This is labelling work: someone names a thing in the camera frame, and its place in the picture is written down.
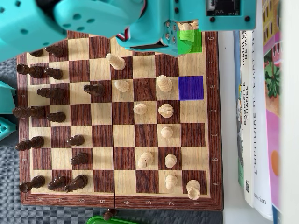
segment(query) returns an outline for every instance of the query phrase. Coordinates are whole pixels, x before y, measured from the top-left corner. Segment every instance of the chess piece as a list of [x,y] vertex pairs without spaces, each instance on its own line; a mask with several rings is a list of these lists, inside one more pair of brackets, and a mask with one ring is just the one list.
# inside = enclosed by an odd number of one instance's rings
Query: chess piece
[[64,55],[64,50],[59,46],[48,46],[45,50],[54,57],[62,57]]
[[87,162],[88,162],[88,156],[86,153],[80,153],[71,159],[71,165],[73,166],[77,166]]
[[108,211],[106,211],[103,214],[103,218],[105,221],[110,221],[114,216],[116,216],[117,214],[117,210],[115,209],[108,209]]
[[18,64],[17,72],[21,75],[29,74],[33,78],[41,78],[43,76],[43,69],[39,66],[29,67],[25,64]]
[[47,76],[53,77],[53,79],[61,79],[63,72],[60,69],[45,68],[44,70]]
[[106,59],[115,70],[123,70],[126,66],[125,60],[117,55],[109,53],[106,55]]
[[85,85],[84,91],[97,97],[103,97],[106,93],[105,87],[101,84]]
[[167,168],[172,168],[174,167],[174,165],[177,164],[177,158],[175,155],[173,154],[168,154],[166,157],[165,157],[165,165]]
[[25,151],[25,150],[29,150],[31,148],[41,148],[43,147],[45,141],[43,139],[43,137],[41,136],[36,136],[33,137],[31,140],[25,140],[20,142],[19,144],[17,144],[15,146],[15,149],[18,151]]
[[165,138],[165,139],[171,138],[172,135],[173,135],[173,130],[172,130],[172,128],[171,128],[171,127],[168,127],[168,126],[162,128],[162,130],[161,130],[161,135],[162,135],[162,137]]
[[76,176],[68,185],[65,186],[64,191],[70,192],[73,190],[79,190],[86,187],[88,183],[88,179],[86,175],[79,175]]
[[14,108],[13,114],[17,118],[29,118],[30,116],[33,118],[42,118],[45,115],[45,110],[41,106],[34,108],[18,106]]
[[51,181],[48,184],[49,190],[55,190],[57,188],[62,188],[66,185],[66,179],[64,176],[56,177],[55,180]]
[[164,104],[158,109],[159,114],[164,118],[170,118],[173,115],[173,107],[170,104]]
[[27,193],[32,188],[40,188],[45,184],[46,180],[43,176],[35,176],[30,182],[24,182],[19,185],[19,190],[22,193]]
[[197,200],[200,197],[200,183],[196,180],[191,180],[187,183],[188,197],[192,200]]
[[57,113],[49,113],[47,115],[47,120],[52,122],[61,123],[64,122],[66,119],[65,113],[57,112]]
[[141,154],[140,159],[138,161],[138,167],[141,169],[146,168],[154,161],[154,156],[150,152],[144,152]]
[[168,175],[165,179],[165,186],[168,190],[174,189],[177,183],[178,183],[178,178],[173,174]]
[[146,113],[147,106],[145,104],[137,104],[136,106],[134,106],[133,108],[134,112],[140,115],[143,115]]
[[85,142],[84,137],[80,134],[77,134],[73,137],[70,137],[66,143],[69,146],[81,146]]
[[172,81],[163,75],[157,78],[157,85],[163,92],[169,92],[172,89]]
[[114,86],[121,92],[126,92],[130,88],[129,83],[123,80],[116,80]]
[[37,90],[37,94],[42,97],[52,98],[53,100],[62,100],[65,96],[64,90],[59,88],[41,88]]

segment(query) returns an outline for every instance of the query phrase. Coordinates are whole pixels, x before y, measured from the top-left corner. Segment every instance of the chessboard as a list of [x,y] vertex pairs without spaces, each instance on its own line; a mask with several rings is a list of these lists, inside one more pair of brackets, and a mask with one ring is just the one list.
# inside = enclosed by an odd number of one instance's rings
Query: chessboard
[[[68,39],[54,44],[64,50],[60,58],[43,50],[41,57],[29,53],[17,57],[17,64],[61,69],[63,78],[43,75],[32,78],[17,74],[18,106],[42,106],[46,114],[64,112],[63,123],[42,119],[19,119],[20,141],[35,136],[44,138],[40,149],[20,151],[20,183],[34,176],[45,177],[46,184],[21,193],[26,205],[104,207],[116,209],[221,210],[223,209],[220,87],[218,68],[218,34],[201,33],[202,52],[174,58],[157,53],[136,53],[111,40],[84,33],[68,32]],[[115,70],[107,53],[122,57],[123,70]],[[159,75],[173,83],[170,92],[156,85]],[[116,80],[129,83],[120,92]],[[84,92],[86,84],[102,84],[103,97]],[[62,88],[63,100],[37,95],[40,88]],[[144,103],[144,115],[133,107]],[[164,118],[158,113],[170,104],[174,114]],[[161,129],[169,126],[173,136],[165,139]],[[83,135],[81,146],[68,146],[66,140]],[[137,162],[143,152],[154,161],[141,169]],[[70,159],[78,153],[88,155],[88,163],[72,166]],[[165,165],[173,154],[177,163]],[[65,193],[63,188],[50,191],[49,182],[63,175],[67,182],[78,175],[88,177],[83,189]],[[165,187],[167,175],[178,178],[177,185]],[[191,200],[186,184],[200,183],[200,198]]]

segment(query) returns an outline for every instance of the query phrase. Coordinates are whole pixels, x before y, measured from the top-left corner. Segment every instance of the blue square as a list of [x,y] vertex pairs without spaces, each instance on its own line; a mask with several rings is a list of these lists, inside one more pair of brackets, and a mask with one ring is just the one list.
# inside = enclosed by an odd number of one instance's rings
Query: blue square
[[204,99],[203,76],[184,76],[178,78],[180,100]]

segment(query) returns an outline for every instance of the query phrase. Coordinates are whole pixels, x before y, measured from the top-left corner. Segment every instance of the dark pawn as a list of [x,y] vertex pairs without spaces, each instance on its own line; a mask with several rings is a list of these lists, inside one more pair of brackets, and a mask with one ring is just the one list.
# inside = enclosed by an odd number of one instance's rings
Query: dark pawn
[[86,153],[80,153],[71,159],[71,165],[76,166],[88,162],[88,156]]
[[43,147],[45,141],[43,139],[43,137],[40,136],[36,136],[33,137],[31,140],[25,140],[20,142],[19,144],[17,144],[15,146],[15,149],[18,151],[25,151],[25,150],[29,150],[31,148],[41,148]]
[[50,113],[47,115],[47,120],[52,122],[61,123],[65,121],[65,113],[57,112],[57,113]]
[[34,108],[18,106],[14,108],[13,114],[17,118],[42,118],[45,115],[45,110],[42,106],[36,106]]
[[52,98],[54,100],[62,100],[65,96],[63,89],[50,89],[50,88],[42,88],[37,90],[37,94],[46,97],[46,98]]
[[62,57],[62,55],[64,54],[64,50],[59,46],[49,46],[46,47],[45,50],[52,54],[54,57]]
[[33,78],[41,78],[43,76],[43,69],[39,66],[28,67],[25,64],[18,64],[17,72],[21,75],[29,74]]
[[64,191],[70,192],[73,190],[79,190],[86,187],[88,179],[86,175],[79,175],[73,179],[68,185],[65,186]]
[[69,146],[81,146],[85,142],[84,137],[80,134],[75,135],[74,137],[70,137],[66,143]]
[[103,214],[103,218],[105,221],[110,221],[114,216],[116,216],[117,214],[117,210],[115,209],[108,209],[108,211],[106,211]]
[[51,181],[48,184],[48,189],[49,190],[55,190],[57,188],[64,187],[66,185],[66,180],[64,176],[59,176],[55,178],[55,180]]
[[30,182],[24,182],[19,185],[19,190],[22,193],[27,193],[32,188],[40,188],[45,184],[45,178],[43,176],[35,176]]
[[101,84],[85,85],[84,91],[97,97],[103,97],[106,93],[105,87]]
[[54,79],[61,79],[63,76],[63,73],[60,69],[45,68],[44,72],[47,76],[51,76]]

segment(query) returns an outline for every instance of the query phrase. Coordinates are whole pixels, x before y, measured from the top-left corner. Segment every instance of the gray table surface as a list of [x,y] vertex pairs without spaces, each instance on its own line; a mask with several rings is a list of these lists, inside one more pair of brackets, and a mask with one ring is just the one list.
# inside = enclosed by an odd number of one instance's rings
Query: gray table surface
[[[0,80],[17,89],[15,58],[0,63]],[[1,115],[17,124],[13,115]],[[0,223],[3,224],[84,224],[106,209],[21,205],[19,154],[15,132],[0,141]],[[119,210],[116,218],[140,224],[222,224],[221,211]]]

